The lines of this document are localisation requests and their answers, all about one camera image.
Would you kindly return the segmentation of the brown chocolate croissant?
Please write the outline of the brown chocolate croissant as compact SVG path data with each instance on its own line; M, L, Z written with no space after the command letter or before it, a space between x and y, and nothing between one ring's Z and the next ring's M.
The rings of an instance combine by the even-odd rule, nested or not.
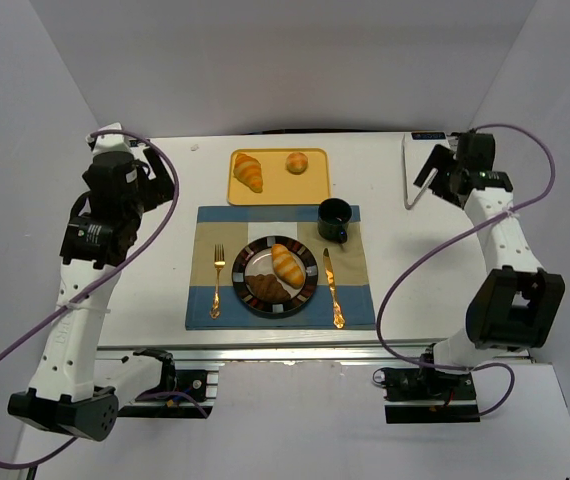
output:
M291 295L274 274L258 274L245 277L251 293L259 300L268 303L284 303Z

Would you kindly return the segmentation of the small striped croissant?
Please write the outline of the small striped croissant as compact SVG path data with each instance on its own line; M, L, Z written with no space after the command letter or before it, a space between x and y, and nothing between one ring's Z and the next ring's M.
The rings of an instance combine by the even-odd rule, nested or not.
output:
M290 251L282 244L271 247L272 268L274 274L289 286L300 289L305 282L305 275Z

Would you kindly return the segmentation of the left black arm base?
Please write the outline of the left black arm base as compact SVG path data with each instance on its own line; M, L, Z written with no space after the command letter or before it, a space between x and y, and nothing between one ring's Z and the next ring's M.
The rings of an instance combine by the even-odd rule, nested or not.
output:
M145 392L122 407L119 418L205 419L213 410L219 373L215 370L178 370L176 390Z

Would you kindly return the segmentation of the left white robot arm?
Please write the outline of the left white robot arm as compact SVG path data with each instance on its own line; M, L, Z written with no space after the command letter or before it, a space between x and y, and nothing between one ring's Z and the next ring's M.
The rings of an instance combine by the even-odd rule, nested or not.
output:
M61 246L62 315L26 391L11 395L10 415L43 431L104 440L119 411L145 393L170 391L170 353L143 348L126 355L102 379L95 356L108 303L144 213L170 202L175 185L151 148L137 160L128 151L98 153L83 174L88 186L70 212Z

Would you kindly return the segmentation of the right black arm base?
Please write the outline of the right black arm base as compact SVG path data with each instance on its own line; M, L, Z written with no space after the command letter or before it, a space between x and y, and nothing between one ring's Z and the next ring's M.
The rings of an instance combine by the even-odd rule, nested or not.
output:
M379 368L372 375L384 390L387 424L449 424L480 421L470 374L425 368Z

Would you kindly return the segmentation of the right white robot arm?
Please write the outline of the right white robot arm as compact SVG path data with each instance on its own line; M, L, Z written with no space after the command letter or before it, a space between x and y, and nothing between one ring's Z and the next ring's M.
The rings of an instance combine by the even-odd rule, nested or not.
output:
M461 373L501 352L542 347L565 293L563 277L543 267L525 238L513 184L495 170L495 156L494 136L469 130L455 149L435 146L414 181L464 211L487 271L464 326L432 348L441 371Z

